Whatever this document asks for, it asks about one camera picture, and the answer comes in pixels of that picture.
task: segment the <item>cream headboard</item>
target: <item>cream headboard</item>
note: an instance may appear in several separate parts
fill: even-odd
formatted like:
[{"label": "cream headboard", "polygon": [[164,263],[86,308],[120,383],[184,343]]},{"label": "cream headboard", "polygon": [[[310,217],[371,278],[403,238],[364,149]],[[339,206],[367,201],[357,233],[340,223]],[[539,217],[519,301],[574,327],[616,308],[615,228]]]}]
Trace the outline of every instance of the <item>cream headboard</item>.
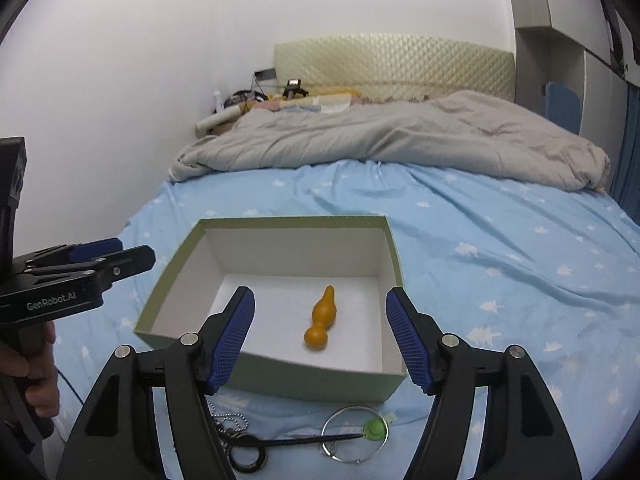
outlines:
[{"label": "cream headboard", "polygon": [[487,46],[403,34],[289,41],[275,47],[278,84],[302,78],[309,92],[353,88],[375,102],[470,89],[513,101],[513,54]]}]

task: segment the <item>gray blanket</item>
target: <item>gray blanket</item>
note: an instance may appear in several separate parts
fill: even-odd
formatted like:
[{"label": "gray blanket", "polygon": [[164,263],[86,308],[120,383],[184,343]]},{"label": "gray blanket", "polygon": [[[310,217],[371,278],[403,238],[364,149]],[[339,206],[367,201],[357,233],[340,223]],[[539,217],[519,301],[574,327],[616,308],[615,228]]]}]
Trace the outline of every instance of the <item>gray blanket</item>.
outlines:
[{"label": "gray blanket", "polygon": [[337,114],[254,109],[220,137],[183,150],[175,181],[210,171],[298,168],[343,158],[449,166],[559,189],[603,186],[609,157],[539,115],[477,92]]}]

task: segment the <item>blue bed sheet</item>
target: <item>blue bed sheet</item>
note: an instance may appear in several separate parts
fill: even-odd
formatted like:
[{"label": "blue bed sheet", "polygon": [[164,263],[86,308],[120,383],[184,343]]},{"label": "blue bed sheet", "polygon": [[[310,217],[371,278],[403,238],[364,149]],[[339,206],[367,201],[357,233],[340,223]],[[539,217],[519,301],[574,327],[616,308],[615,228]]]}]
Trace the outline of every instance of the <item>blue bed sheet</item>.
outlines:
[{"label": "blue bed sheet", "polygon": [[[166,183],[121,234],[125,246],[152,246],[156,266],[115,284],[101,308],[58,322],[58,367],[84,397],[114,348],[146,349],[132,328],[198,219],[333,214],[388,217],[406,291],[441,329],[481,348],[523,345],[558,404],[584,478],[599,470],[640,410],[640,228],[609,196],[593,191],[352,160]],[[68,433],[79,403],[62,382],[60,388],[58,425]],[[177,480],[166,405],[157,400],[167,476]],[[228,388],[213,402],[219,412],[244,413],[251,430],[269,438],[317,431],[337,407]],[[479,389],[459,478],[473,476],[485,402]],[[430,405],[406,380],[379,406],[398,420],[371,460],[351,466],[316,446],[274,449],[253,477],[400,479]]]}]

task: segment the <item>green round object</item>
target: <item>green round object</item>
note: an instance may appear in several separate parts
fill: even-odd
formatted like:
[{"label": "green round object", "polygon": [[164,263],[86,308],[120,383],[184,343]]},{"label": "green round object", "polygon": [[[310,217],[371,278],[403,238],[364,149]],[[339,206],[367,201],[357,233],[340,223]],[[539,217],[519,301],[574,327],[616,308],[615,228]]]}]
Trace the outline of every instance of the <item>green round object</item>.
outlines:
[{"label": "green round object", "polygon": [[362,428],[364,438],[382,440],[386,436],[385,425],[379,418],[370,418]]}]

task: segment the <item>silver screw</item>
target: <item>silver screw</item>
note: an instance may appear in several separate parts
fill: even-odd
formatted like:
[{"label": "silver screw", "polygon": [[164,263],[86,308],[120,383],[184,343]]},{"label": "silver screw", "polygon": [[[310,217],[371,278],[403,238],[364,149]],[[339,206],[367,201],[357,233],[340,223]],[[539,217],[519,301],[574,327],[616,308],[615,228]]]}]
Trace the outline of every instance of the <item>silver screw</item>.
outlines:
[{"label": "silver screw", "polygon": [[509,347],[509,353],[514,356],[516,359],[522,359],[526,352],[522,346],[512,345]]},{"label": "silver screw", "polygon": [[198,342],[198,334],[194,334],[193,332],[189,332],[180,338],[180,343],[182,343],[185,346],[195,345],[197,342]]},{"label": "silver screw", "polygon": [[116,357],[122,359],[123,357],[128,356],[131,353],[131,348],[129,345],[120,345],[116,348],[116,351],[113,353]]},{"label": "silver screw", "polygon": [[444,336],[442,336],[442,344],[444,346],[454,348],[460,344],[460,339],[458,339],[457,336],[454,336],[453,334],[445,334]]}]

